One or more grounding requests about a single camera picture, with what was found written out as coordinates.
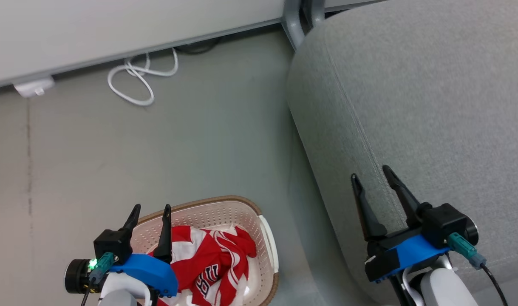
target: gray fabric upholstery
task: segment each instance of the gray fabric upholstery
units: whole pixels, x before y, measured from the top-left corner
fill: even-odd
[[[388,164],[421,201],[451,203],[480,230],[500,281],[518,277],[518,0],[389,0],[327,20],[297,51],[288,103],[342,252],[368,283],[350,175],[388,230],[405,215]],[[490,286],[454,256],[471,291]]]

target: plastic basket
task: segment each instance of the plastic basket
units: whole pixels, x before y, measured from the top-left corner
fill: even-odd
[[[149,253],[156,248],[162,229],[162,213],[141,218],[130,242],[134,252]],[[246,230],[257,246],[257,257],[249,259],[249,291],[245,306],[266,306],[278,289],[278,253],[272,231],[260,209],[239,196],[220,196],[172,207],[172,226],[189,225],[199,229],[228,229],[237,225]]]

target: gray sofa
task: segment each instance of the gray sofa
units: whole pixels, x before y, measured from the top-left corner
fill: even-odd
[[[366,244],[350,175],[379,220],[405,227],[381,165],[420,201],[451,203],[478,225],[478,250],[504,283],[518,280],[518,0],[389,0],[335,15],[308,34],[288,103],[337,234],[362,290]],[[453,256],[471,292],[483,271]],[[509,303],[518,305],[518,292]],[[500,305],[492,295],[491,305]]]

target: gray floor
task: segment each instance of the gray floor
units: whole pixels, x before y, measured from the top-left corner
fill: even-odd
[[[152,68],[171,68],[165,54]],[[33,99],[0,91],[0,305],[78,305],[63,288],[66,265],[92,257],[92,240],[134,204],[145,215],[227,194],[255,201],[274,231],[272,305],[361,300],[284,101],[291,57],[280,30],[181,56],[174,77],[147,78],[148,108],[110,91],[111,65]],[[134,78],[115,85],[147,97]]]

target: brown basket rim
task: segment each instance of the brown basket rim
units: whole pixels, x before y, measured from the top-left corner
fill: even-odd
[[[217,202],[223,202],[223,201],[237,201],[243,204],[246,204],[247,206],[251,207],[257,213],[257,215],[262,215],[263,213],[257,207],[255,203],[253,203],[251,200],[244,198],[243,196],[237,196],[237,195],[224,195],[224,196],[216,196],[214,198],[208,198],[198,201],[192,201],[185,204],[180,204],[175,207],[172,207],[172,213],[175,213],[176,211],[180,211],[183,209],[188,209],[191,207],[198,207],[200,205],[206,205],[211,203],[217,203]],[[144,217],[141,217],[138,219],[138,224],[142,224],[144,222],[147,222],[149,220],[155,219],[157,217],[160,217],[164,213],[163,210],[150,213],[149,215],[145,215]],[[280,283],[280,275],[279,273],[274,273],[274,279],[272,280],[272,288],[270,289],[270,293],[266,297],[266,299],[260,304],[260,306],[267,306],[272,302],[272,299],[274,299],[274,295],[276,294],[276,291],[278,291],[278,285]]]

